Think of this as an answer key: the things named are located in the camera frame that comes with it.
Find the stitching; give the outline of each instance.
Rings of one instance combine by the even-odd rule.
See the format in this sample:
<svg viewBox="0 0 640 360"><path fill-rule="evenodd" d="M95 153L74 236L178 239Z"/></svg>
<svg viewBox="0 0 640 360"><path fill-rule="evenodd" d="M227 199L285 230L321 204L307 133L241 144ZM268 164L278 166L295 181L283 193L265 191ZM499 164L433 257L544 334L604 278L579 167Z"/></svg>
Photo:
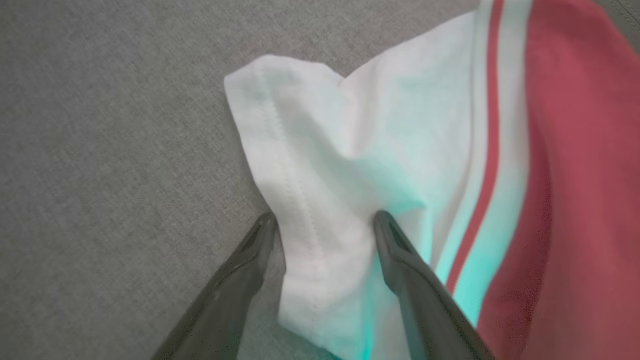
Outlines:
<svg viewBox="0 0 640 360"><path fill-rule="evenodd" d="M269 96L269 92L268 92L268 87L266 84L266 80L264 78L264 73L262 71L262 67L260 66L260 63L258 62L256 64L256 76L257 79L259 80L259 83L261 85L262 91L263 91L263 95L264 97L267 99L267 104L269 106L269 110L271 110L271 113L273 115L273 120L275 121L275 125L277 127L277 129L274 127L273 130L271 131L271 135L272 135L272 139L274 141L277 141L279 138L286 140L286 132L284 131L284 127L282 125L282 120L281 120L281 116L278 112L278 108L275 106L275 101L270 98ZM267 120L267 123L269 123L269 114L267 112L267 108L265 106L264 108L264 112L265 112L265 119ZM292 154L291 154L291 148L289 146L285 146L285 154L283 156L283 159L285 159L285 161L289 162L292 159ZM314 219L311 216L310 210L309 210L309 206L307 203L307 199L306 199L306 194L303 190L302 185L298 182L297 187L299 189L299 191L297 192L296 189L292 186L291 181L292 180L297 180L293 174L290 171L287 171L288 168L283 165L281 162L279 162L280 164L280 169L281 171L285 174L285 178L287 180L287 189L288 189L288 193L289 193L289 197L291 199L291 202L293 204L295 204L295 200L296 197L295 195L299 195L300 198L300 206L302 207L302 214L298 213L298 216L302 217L302 215L306 215L305 217L307 218L307 220L309 221L309 224L311 226L311 231L312 231L312 244L313 244L313 250L315 250L317 252L317 256L314 256L313 251L310 251L311 253L311 258L314 261L314 270L316 272L316 279L320 279L320 275L321 273L326 274L326 269L323 268L321 269L323 266L322 264L326 264L324 262L324 252L322 250L322 246L320 244L319 238L318 238L318 232L317 232L317 227L316 227L316 223L314 222ZM312 323L311 323L311 335L315 336L318 340L318 342L320 342L320 344L322 346L324 346L324 336L320 335L317 333L317 328L318 328L318 319L319 319L319 305L318 303L320 303L320 296L317 292L314 292L314 299L312 301L312 310L313 310L313 315L312 315Z"/></svg>
<svg viewBox="0 0 640 360"><path fill-rule="evenodd" d="M640 28L638 28L638 25L635 24L635 22L631 19L629 19L629 16L622 11L622 9L618 6L618 4L616 4L613 0L609 0L609 2L616 8L616 10L620 13L620 15L622 15L625 20L634 27L634 29L636 29L637 31L640 31Z"/></svg>
<svg viewBox="0 0 640 360"><path fill-rule="evenodd" d="M627 5L629 7L629 12L631 12L632 15L635 15L636 17L640 17L640 15L638 15L638 12L636 11L636 9L633 7L633 5L629 4L628 2L626 2L625 0L622 0L622 3Z"/></svg>

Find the garment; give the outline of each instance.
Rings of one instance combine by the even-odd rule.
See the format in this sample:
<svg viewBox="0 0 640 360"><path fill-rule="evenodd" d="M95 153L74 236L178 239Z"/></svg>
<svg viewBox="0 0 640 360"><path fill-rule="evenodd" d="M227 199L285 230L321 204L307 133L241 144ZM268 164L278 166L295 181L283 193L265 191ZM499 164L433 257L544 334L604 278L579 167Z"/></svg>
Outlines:
<svg viewBox="0 0 640 360"><path fill-rule="evenodd" d="M640 89L621 78L639 69L592 3L494 0L347 78L274 56L227 77L252 174L280 223L281 323L343 359L409 358L375 255L371 219L384 208L499 359L634 354L640 327L610 315L640 295L640 172L628 160L640 153ZM612 292L594 293L580 274ZM627 335L613 338L621 323Z"/></svg>

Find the gray couch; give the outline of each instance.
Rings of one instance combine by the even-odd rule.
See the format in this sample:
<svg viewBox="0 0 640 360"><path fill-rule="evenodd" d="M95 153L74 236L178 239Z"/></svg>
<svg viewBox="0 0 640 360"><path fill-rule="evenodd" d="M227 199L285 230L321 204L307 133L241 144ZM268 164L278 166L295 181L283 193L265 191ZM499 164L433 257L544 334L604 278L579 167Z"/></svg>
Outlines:
<svg viewBox="0 0 640 360"><path fill-rule="evenodd" d="M640 50L639 1L601 0ZM476 0L3 0L0 359L147 359L268 208L223 78L263 54L348 75ZM331 359L276 321L240 359Z"/></svg>

